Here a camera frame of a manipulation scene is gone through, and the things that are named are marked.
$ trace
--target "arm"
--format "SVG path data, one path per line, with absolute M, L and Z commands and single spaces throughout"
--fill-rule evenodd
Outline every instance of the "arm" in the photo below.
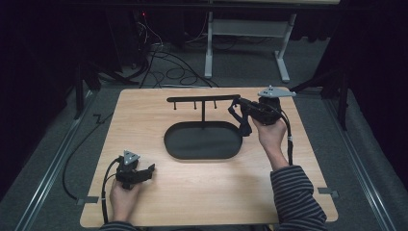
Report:
M 114 180 L 110 194 L 114 217 L 111 222 L 104 224 L 99 230 L 136 230 L 129 219 L 135 208 L 140 187 L 141 183 L 135 185 L 132 190 L 124 190 L 122 183 Z
M 265 149 L 273 172 L 270 181 L 279 216 L 279 230 L 326 230 L 326 214 L 313 198 L 313 185 L 299 166 L 289 166 L 281 144 L 286 132 L 282 120 L 264 126 L 253 119 L 259 141 Z

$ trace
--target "striped sleeve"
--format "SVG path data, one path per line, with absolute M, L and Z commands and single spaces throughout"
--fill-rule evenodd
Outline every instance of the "striped sleeve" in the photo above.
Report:
M 270 173 L 279 229 L 327 230 L 326 214 L 313 198 L 313 185 L 302 167 L 283 167 Z
M 104 224 L 99 230 L 103 231 L 136 231 L 132 224 L 122 221 L 112 221 Z

